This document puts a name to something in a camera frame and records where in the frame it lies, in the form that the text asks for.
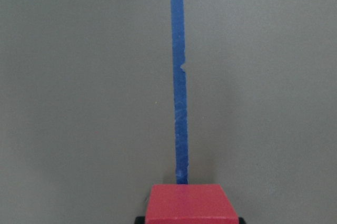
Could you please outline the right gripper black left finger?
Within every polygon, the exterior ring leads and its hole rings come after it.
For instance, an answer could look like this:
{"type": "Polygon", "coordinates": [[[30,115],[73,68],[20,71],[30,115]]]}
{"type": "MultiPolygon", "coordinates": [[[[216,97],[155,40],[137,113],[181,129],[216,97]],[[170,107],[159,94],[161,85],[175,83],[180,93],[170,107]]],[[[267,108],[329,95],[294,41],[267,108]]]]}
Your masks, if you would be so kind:
{"type": "Polygon", "coordinates": [[[137,216],[134,220],[134,224],[145,224],[145,216],[137,216]]]}

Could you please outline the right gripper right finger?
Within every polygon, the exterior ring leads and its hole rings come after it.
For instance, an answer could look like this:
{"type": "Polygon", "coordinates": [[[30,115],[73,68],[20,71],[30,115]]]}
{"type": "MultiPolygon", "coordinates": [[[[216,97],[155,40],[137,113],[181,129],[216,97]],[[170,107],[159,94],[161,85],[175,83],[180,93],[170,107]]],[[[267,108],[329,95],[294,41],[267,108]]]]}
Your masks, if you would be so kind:
{"type": "Polygon", "coordinates": [[[246,224],[246,221],[243,217],[239,217],[238,220],[239,220],[239,224],[246,224]]]}

